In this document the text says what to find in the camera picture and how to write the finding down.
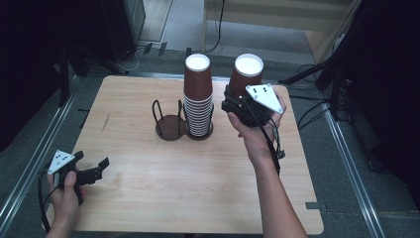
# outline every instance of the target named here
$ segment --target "cup stack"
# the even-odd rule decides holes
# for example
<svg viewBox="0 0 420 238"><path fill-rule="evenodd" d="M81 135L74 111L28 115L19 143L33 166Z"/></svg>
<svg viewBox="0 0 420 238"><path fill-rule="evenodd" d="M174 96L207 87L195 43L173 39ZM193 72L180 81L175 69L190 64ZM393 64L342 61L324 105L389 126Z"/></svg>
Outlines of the cup stack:
<svg viewBox="0 0 420 238"><path fill-rule="evenodd" d="M213 84L210 59L194 54L185 60L184 114L188 133L203 137L211 130Z"/></svg>

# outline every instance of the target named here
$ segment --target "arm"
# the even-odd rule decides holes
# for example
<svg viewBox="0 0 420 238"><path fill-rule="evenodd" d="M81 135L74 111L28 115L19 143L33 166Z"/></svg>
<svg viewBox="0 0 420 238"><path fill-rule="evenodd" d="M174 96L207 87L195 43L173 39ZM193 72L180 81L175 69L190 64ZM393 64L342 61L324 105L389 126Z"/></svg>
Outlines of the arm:
<svg viewBox="0 0 420 238"><path fill-rule="evenodd" d="M286 106L281 97L279 102L285 111ZM281 116L273 114L275 125L280 124ZM307 237L277 175L262 131L258 127L243 125L234 113L228 113L228 117L239 132L238 137L244 138L248 156L256 171L264 237ZM272 126L267 124L264 128L273 140Z"/></svg>
<svg viewBox="0 0 420 238"><path fill-rule="evenodd" d="M50 192L53 191L53 176L48 177ZM74 192L76 173L69 172L64 181L64 189L57 188L52 193L54 219L52 229L47 237L70 237L70 234L79 220L79 204Z"/></svg>

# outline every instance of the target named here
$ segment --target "black fabric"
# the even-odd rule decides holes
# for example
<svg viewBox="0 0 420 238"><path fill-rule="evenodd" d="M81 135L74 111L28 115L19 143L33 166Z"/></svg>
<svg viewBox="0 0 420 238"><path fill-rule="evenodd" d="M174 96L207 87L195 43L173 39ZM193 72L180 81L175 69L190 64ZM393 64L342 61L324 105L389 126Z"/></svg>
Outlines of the black fabric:
<svg viewBox="0 0 420 238"><path fill-rule="evenodd" d="M373 4L366 2L363 7ZM420 207L420 11L410 1L383 1L364 22L348 58L349 93L379 139L370 153L408 184Z"/></svg>

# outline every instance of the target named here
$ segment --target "black metal cup holder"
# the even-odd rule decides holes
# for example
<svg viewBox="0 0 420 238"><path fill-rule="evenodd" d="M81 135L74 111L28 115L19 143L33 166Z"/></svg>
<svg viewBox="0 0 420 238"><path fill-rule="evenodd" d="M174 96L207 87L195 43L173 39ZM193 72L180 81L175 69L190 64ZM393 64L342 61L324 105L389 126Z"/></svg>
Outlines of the black metal cup holder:
<svg viewBox="0 0 420 238"><path fill-rule="evenodd" d="M160 115L160 119L157 118L156 115L156 105ZM184 116L185 120L181 118L181 110L184 109ZM210 112L210 120L208 125L208 132L203 136L194 136L187 129L187 113L185 112L185 107L182 106L181 100L178 100L178 112L176 115L165 115L163 116L161 113L160 103L158 100L155 100L152 104L152 112L154 114L155 122L156 122L156 132L159 137L166 141L175 141L181 138L184 134L186 134L189 138L195 141L202 141L211 136L213 133L213 123L211 122L211 118L213 116L214 104L212 105L212 110Z"/></svg>

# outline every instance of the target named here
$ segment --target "paper cup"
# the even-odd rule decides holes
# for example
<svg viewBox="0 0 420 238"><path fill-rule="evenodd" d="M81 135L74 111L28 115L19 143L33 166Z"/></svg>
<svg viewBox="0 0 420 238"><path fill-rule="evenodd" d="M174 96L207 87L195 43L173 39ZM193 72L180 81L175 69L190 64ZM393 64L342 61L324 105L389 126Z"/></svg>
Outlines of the paper cup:
<svg viewBox="0 0 420 238"><path fill-rule="evenodd" d="M191 100L202 101L213 93L210 59L194 54L185 60L184 94Z"/></svg>
<svg viewBox="0 0 420 238"><path fill-rule="evenodd" d="M263 61L259 57L252 54L238 56L229 81L233 97L238 99L239 96L245 95L246 86L259 85L262 79Z"/></svg>

